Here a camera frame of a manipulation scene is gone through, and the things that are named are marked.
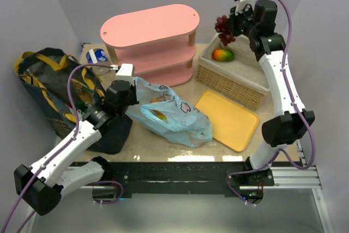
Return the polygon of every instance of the cable clip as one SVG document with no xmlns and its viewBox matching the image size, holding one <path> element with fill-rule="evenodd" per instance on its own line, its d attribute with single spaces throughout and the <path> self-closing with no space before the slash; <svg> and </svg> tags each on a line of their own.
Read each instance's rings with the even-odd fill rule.
<svg viewBox="0 0 349 233">
<path fill-rule="evenodd" d="M 118 65 L 110 65 L 111 70 L 119 70 L 119 66 Z"/>
</svg>

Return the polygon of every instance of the yellow bag handle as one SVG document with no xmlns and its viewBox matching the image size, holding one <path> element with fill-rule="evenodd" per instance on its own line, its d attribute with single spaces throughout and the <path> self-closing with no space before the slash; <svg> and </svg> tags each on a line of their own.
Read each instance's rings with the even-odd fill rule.
<svg viewBox="0 0 349 233">
<path fill-rule="evenodd" d="M 41 87 L 41 92 L 43 93 L 43 96 L 44 96 L 44 98 L 46 99 L 46 101 L 50 104 L 50 106 L 51 106 L 55 111 L 57 111 L 57 112 L 59 113 L 59 111 L 58 111 L 56 105 L 55 105 L 55 104 L 53 103 L 53 101 L 50 99 L 50 96 L 49 96 L 49 94 L 48 94 L 46 88 L 44 87 L 44 85 L 41 84 L 39 81 L 38 81 L 38 84 L 39 84 L 39 87 Z M 71 121 L 71 122 L 73 122 L 73 123 L 76 123 L 76 118 L 75 118 L 75 116 L 74 116 L 72 113 L 70 113 L 70 112 L 65 112 L 65 113 L 63 114 L 63 116 L 64 116 L 67 120 L 69 120 L 69 121 Z"/>
<path fill-rule="evenodd" d="M 25 59 L 26 57 L 28 56 L 31 56 L 32 54 L 34 54 L 34 52 L 32 51 L 27 51 L 27 52 L 24 52 L 22 54 L 22 56 L 20 56 L 15 64 L 14 64 L 14 71 L 17 75 L 19 75 L 19 65 L 20 63 L 22 62 L 23 59 Z M 41 54 L 37 54 L 37 59 L 45 62 L 46 64 L 48 64 L 54 71 L 58 71 L 58 70 L 61 70 L 65 67 L 68 66 L 68 56 L 71 57 L 75 62 L 79 63 L 79 61 L 71 54 L 66 54 L 62 57 L 60 63 L 56 63 L 55 61 L 51 60 L 50 58 L 44 56 L 44 55 L 41 55 Z M 88 88 L 90 89 L 95 89 L 95 85 L 93 83 L 92 80 L 90 80 L 87 76 L 87 69 L 86 68 L 83 68 L 82 69 L 82 78 L 84 80 L 84 82 L 86 83 L 86 85 L 88 86 Z M 41 92 L 44 96 L 44 98 L 46 99 L 46 101 L 48 102 L 48 104 L 57 112 L 58 109 L 56 107 L 56 105 L 53 103 L 53 101 L 50 99 L 50 96 L 47 92 L 47 89 L 46 87 L 34 76 L 34 75 L 20 75 L 20 77 L 26 82 L 26 83 L 29 83 L 31 85 L 35 85 L 35 86 L 38 86 L 41 88 Z M 99 78 L 99 76 L 95 75 L 95 77 L 97 77 L 97 79 L 101 82 L 101 79 Z M 104 93 L 101 89 L 99 89 L 98 87 L 96 88 L 96 91 L 97 91 L 97 94 L 100 96 L 100 97 L 103 97 L 104 96 Z M 70 112 L 65 112 L 63 114 L 63 116 L 68 119 L 69 121 L 73 122 L 73 123 L 76 123 L 76 118 L 73 114 L 71 114 Z"/>
<path fill-rule="evenodd" d="M 59 71 L 63 68 L 66 68 L 68 66 L 68 57 L 64 55 L 59 62 L 59 64 L 53 60 L 51 60 L 49 57 L 46 57 L 42 54 L 37 54 L 37 59 L 45 62 L 47 65 L 49 65 L 54 71 Z"/>
<path fill-rule="evenodd" d="M 89 89 L 94 90 L 95 89 L 95 85 L 93 83 L 93 81 L 91 79 L 89 79 L 87 76 L 87 69 L 83 68 L 82 69 L 82 79 L 84 80 L 84 82 L 86 83 L 86 85 L 88 86 Z M 96 92 L 100 97 L 104 97 L 104 93 L 101 89 L 99 89 L 98 87 L 96 88 Z"/>
<path fill-rule="evenodd" d="M 22 54 L 22 56 L 20 56 L 16 62 L 15 62 L 15 65 L 14 65 L 14 70 L 15 70 L 15 73 L 18 75 L 18 69 L 19 69 L 19 65 L 20 63 L 22 62 L 22 59 L 25 59 L 26 57 L 28 56 L 31 56 L 32 54 L 34 54 L 34 52 L 32 51 L 27 51 L 27 52 L 24 52 Z M 42 54 L 37 54 L 37 59 L 43 61 L 44 63 L 48 64 L 54 71 L 58 71 L 58 70 L 61 70 L 63 68 L 66 68 L 68 66 L 68 56 L 72 57 L 74 61 L 77 61 L 77 59 L 73 56 L 73 55 L 64 55 L 61 59 L 61 61 L 59 62 L 59 64 L 53 60 L 51 60 L 49 57 L 46 57 Z"/>
<path fill-rule="evenodd" d="M 20 67 L 20 63 L 22 62 L 22 59 L 26 58 L 26 57 L 29 57 L 31 56 L 32 54 L 34 54 L 34 52 L 32 51 L 27 51 L 27 52 L 24 52 L 22 54 L 22 56 L 20 56 L 19 58 L 17 58 L 14 66 L 13 66 L 13 69 L 15 70 L 15 73 L 18 75 L 18 69 Z"/>
</svg>

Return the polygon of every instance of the blue label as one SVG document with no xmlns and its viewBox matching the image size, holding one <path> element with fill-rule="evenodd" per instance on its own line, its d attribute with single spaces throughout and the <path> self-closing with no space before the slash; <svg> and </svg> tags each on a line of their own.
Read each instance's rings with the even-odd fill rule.
<svg viewBox="0 0 349 233">
<path fill-rule="evenodd" d="M 103 49 L 94 50 L 94 55 L 96 56 L 97 62 L 92 61 L 92 58 L 89 52 L 87 52 L 86 58 L 88 63 L 98 63 L 98 62 L 108 61 L 107 55 Z"/>
</svg>

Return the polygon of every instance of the blue plastic bag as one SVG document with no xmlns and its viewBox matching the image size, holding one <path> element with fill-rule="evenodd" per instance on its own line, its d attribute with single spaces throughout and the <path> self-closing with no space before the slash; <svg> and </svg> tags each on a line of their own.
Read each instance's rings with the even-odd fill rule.
<svg viewBox="0 0 349 233">
<path fill-rule="evenodd" d="M 189 147 L 212 140 L 212 124 L 206 115 L 184 101 L 170 87 L 149 83 L 135 77 L 139 105 L 130 106 L 127 114 L 168 141 Z M 152 103 L 154 98 L 165 100 Z M 160 119 L 157 112 L 166 116 Z"/>
</svg>

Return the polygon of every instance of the wicker basket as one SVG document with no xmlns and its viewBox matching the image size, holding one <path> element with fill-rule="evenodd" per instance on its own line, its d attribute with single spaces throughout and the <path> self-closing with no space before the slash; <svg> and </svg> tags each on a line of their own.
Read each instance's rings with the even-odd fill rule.
<svg viewBox="0 0 349 233">
<path fill-rule="evenodd" d="M 269 88 L 263 70 L 249 50 L 249 42 L 239 37 L 227 47 L 235 54 L 232 62 L 212 59 L 212 52 L 222 48 L 220 43 L 217 34 L 199 55 L 196 80 L 248 109 L 257 110 Z"/>
</svg>

